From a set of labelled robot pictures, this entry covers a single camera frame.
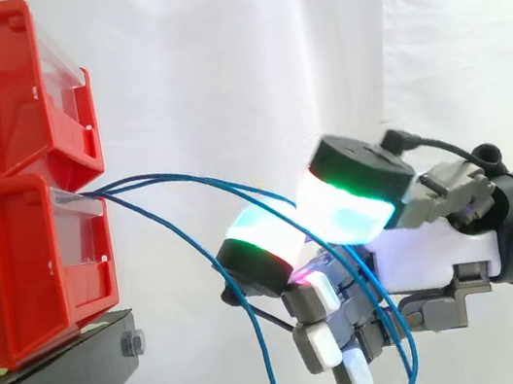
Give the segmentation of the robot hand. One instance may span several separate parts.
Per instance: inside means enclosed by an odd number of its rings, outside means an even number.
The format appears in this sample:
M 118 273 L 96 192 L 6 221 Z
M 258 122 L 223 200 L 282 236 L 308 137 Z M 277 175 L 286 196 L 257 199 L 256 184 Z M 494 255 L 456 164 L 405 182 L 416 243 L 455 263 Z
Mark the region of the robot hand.
M 295 199 L 263 194 L 225 236 L 223 301 L 278 298 L 311 373 L 373 384 L 388 345 L 418 372 L 416 332 L 462 329 L 465 299 L 502 268 L 495 206 L 500 156 L 390 130 L 379 144 L 325 135 Z

